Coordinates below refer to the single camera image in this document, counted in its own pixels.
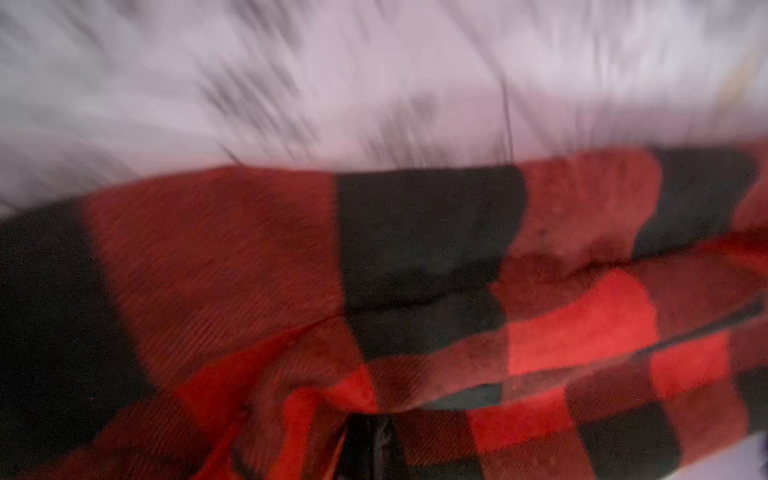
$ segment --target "wrinkled fabric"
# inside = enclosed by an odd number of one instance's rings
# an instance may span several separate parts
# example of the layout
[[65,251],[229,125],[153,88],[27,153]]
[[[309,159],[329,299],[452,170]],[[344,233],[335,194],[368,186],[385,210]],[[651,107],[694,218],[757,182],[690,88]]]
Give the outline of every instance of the wrinkled fabric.
[[0,226],[0,475],[663,478],[768,427],[768,147],[227,167]]

